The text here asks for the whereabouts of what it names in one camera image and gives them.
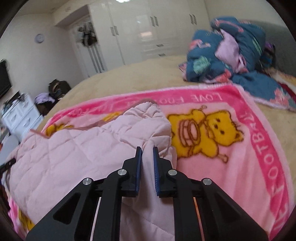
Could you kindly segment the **white drawer cabinet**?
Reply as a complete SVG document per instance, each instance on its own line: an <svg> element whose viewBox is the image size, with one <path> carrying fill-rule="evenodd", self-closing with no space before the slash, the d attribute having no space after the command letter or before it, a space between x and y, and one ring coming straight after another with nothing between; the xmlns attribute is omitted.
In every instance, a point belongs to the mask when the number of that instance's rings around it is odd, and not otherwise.
<svg viewBox="0 0 296 241"><path fill-rule="evenodd" d="M22 94L12 106L2 115L1 120L8 127L10 133L21 142L28 131L36 130L43 121L29 94Z"/></svg>

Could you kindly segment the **white glossy wardrobe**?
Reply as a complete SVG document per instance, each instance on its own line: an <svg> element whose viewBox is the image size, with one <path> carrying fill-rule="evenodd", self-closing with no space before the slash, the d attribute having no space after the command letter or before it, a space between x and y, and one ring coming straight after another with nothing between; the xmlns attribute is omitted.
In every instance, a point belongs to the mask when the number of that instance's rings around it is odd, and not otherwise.
<svg viewBox="0 0 296 241"><path fill-rule="evenodd" d="M205 1L67 1L57 26L86 8L108 70L151 58L184 55L193 34L208 30Z"/></svg>

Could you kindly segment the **blue floral crumpled duvet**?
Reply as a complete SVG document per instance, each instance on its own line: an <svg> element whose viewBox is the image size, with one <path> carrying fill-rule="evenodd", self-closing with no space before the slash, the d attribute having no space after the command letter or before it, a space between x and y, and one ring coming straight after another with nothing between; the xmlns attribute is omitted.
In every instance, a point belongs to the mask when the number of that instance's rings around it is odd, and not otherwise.
<svg viewBox="0 0 296 241"><path fill-rule="evenodd" d="M254 99L274 108L295 111L295 86L276 68L276 47L265 29L252 22L222 16L211 30L197 30L187 60L179 65L186 82L240 85Z"/></svg>

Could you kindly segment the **dark clothes and bags pile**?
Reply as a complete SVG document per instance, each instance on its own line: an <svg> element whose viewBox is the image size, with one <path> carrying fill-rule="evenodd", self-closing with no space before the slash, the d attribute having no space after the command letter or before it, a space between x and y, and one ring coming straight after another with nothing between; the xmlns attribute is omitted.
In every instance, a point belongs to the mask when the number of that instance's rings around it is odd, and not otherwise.
<svg viewBox="0 0 296 241"><path fill-rule="evenodd" d="M42 116L46 116L50 112L50 110L59 102L59 100L62 99L70 90L71 87L67 81L60 81L55 79L51 83L49 83L47 92L50 94L51 97L53 97L53 99L55 99L55 102L35 104L40 114Z"/></svg>

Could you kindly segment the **round purple wall clock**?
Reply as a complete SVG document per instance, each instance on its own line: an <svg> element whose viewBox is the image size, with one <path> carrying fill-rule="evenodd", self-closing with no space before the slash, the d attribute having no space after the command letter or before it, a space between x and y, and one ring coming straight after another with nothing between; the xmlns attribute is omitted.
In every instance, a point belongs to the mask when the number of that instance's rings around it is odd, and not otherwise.
<svg viewBox="0 0 296 241"><path fill-rule="evenodd" d="M35 42L38 44L43 43L45 40L45 36L43 34L37 34L35 37Z"/></svg>

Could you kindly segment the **pink bear football blanket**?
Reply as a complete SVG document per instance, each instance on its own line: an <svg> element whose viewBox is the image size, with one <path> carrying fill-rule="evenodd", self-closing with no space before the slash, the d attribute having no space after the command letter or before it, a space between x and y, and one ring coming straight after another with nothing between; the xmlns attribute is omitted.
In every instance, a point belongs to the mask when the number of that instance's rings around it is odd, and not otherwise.
<svg viewBox="0 0 296 241"><path fill-rule="evenodd" d="M92 99L59 111L40 133L50 137L64 128L107 123L147 101L171 124L173 167L193 179L212 179L273 239L295 205L292 178L276 134L240 87L188 86ZM7 191L10 206L19 208ZM19 210L22 230L36 224Z"/></svg>

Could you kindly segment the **grey upholstered headboard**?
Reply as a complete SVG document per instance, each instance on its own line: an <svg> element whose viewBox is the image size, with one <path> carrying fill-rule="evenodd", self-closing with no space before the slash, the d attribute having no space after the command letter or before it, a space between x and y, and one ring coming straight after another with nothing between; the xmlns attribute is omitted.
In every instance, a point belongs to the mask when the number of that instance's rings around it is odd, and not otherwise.
<svg viewBox="0 0 296 241"><path fill-rule="evenodd" d="M262 27L266 41L275 46L275 68L285 74L295 76L295 40L287 27L249 20L250 23Z"/></svg>

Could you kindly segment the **pink quilted padded jacket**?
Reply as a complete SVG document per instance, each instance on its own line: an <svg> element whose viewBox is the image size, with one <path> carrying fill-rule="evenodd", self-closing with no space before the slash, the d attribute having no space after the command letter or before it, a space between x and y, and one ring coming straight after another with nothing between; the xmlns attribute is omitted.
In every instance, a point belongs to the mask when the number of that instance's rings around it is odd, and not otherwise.
<svg viewBox="0 0 296 241"><path fill-rule="evenodd" d="M170 198L160 199L154 186L153 148L176 163L171 146L171 124L159 106L143 102L107 123L79 129L64 128L46 137L30 131L12 151L6 180L10 196L33 222L40 221L84 178L107 177L142 148L139 195L124 198L121 240L174 240L174 214Z"/></svg>

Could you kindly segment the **black wall-mounted television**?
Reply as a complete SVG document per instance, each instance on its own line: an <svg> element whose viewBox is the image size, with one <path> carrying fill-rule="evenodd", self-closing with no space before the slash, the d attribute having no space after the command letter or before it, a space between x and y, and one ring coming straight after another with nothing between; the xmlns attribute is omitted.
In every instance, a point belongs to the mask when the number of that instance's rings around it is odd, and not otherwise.
<svg viewBox="0 0 296 241"><path fill-rule="evenodd" d="M1 60L0 62L0 98L3 98L10 88L12 87L11 81L8 75L7 62Z"/></svg>

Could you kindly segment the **grey low bench cabinet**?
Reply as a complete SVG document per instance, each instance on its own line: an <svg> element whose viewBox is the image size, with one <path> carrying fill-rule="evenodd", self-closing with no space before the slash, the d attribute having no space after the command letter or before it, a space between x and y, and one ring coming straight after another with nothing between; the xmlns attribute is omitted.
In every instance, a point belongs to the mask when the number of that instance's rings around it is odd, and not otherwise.
<svg viewBox="0 0 296 241"><path fill-rule="evenodd" d="M19 140L16 136L7 136L0 152L0 165L6 163L9 154L19 145Z"/></svg>

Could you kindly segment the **lilac garment on pile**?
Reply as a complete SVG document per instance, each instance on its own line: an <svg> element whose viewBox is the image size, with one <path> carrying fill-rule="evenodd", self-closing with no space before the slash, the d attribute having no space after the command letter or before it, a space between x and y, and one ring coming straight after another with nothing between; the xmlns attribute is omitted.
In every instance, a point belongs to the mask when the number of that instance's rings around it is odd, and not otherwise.
<svg viewBox="0 0 296 241"><path fill-rule="evenodd" d="M55 99L53 99L53 97L50 96L50 94L48 92L43 92L40 93L38 96L35 97L34 99L34 103L35 104L43 104L45 102L51 102L54 103Z"/></svg>

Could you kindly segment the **white door with hanging bags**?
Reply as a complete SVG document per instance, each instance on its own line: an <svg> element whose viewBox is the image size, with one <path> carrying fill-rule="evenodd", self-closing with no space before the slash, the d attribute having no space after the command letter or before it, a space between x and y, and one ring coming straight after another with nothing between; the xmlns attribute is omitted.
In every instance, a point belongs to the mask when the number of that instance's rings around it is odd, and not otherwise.
<svg viewBox="0 0 296 241"><path fill-rule="evenodd" d="M84 78L106 72L107 66L90 16L73 23L69 27L69 34Z"/></svg>

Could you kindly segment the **beige bed cover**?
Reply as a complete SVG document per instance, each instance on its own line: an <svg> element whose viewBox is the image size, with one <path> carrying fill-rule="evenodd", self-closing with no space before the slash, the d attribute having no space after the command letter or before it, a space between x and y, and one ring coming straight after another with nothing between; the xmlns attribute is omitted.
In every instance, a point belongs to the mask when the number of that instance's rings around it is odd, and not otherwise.
<svg viewBox="0 0 296 241"><path fill-rule="evenodd" d="M38 126L42 130L58 111L81 102L116 94L189 86L182 78L178 64L185 56L149 59L96 74L81 81L59 101ZM295 113L255 102L271 124L287 156L291 172L295 173Z"/></svg>

